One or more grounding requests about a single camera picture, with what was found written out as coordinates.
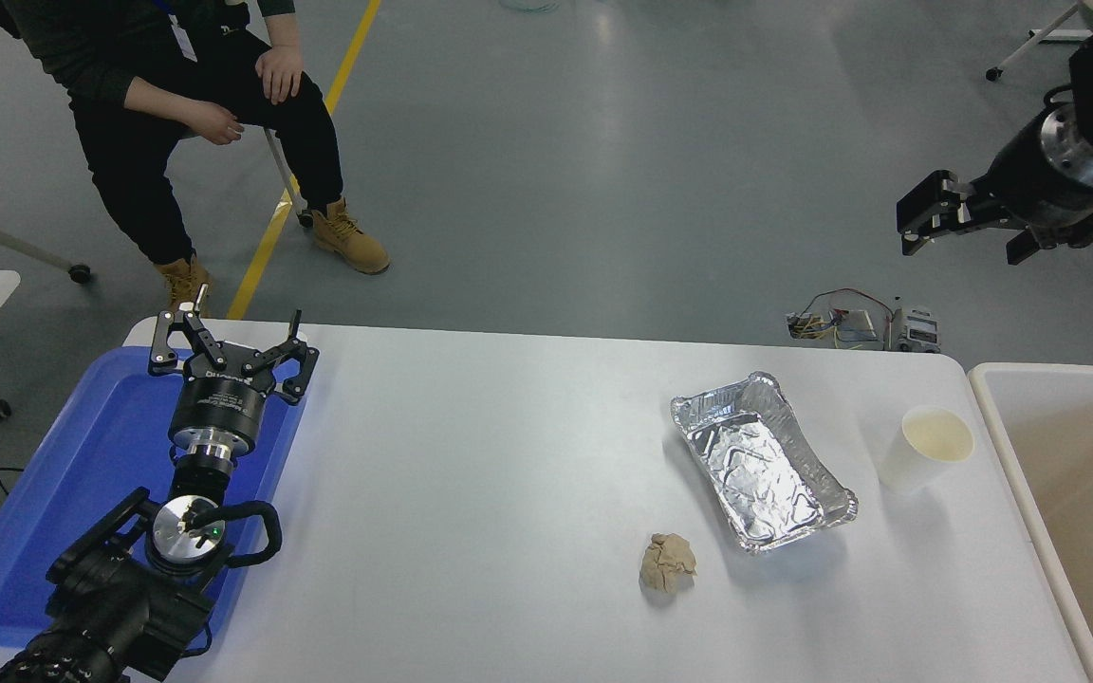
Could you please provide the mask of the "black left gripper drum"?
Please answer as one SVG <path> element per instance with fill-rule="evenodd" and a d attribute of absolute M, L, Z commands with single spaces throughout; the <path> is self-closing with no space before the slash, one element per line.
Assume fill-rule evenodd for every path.
<path fill-rule="evenodd" d="M 190 447 L 195 438 L 214 433 L 230 447 L 252 447 L 274 386 L 272 369 L 254 368 L 256 375 L 247 376 L 237 363 L 212 369 L 207 360 L 183 361 L 185 380 L 171 419 L 171 441 Z"/>

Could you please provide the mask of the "person's left hand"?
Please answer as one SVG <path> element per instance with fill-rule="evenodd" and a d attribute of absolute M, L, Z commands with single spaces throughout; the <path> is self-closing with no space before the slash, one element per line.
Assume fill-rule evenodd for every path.
<path fill-rule="evenodd" d="M 257 57 L 255 69 L 270 104 L 282 104 L 299 95 L 304 57 L 298 43 L 274 44 Z"/>

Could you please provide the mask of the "person's right hand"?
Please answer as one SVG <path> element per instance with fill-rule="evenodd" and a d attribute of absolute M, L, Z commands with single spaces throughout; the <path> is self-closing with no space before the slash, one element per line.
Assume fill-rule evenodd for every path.
<path fill-rule="evenodd" d="M 197 136 L 212 144 L 231 144 L 243 136 L 243 122 L 222 105 L 192 101 L 185 114 L 185 123 Z"/>

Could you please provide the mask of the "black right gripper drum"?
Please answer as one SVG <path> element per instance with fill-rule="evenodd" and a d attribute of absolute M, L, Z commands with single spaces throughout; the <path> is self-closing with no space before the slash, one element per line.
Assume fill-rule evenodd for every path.
<path fill-rule="evenodd" d="M 1067 228 L 1093 213 L 1093 144 L 1076 120 L 1032 120 L 982 177 L 1015 219 Z"/>

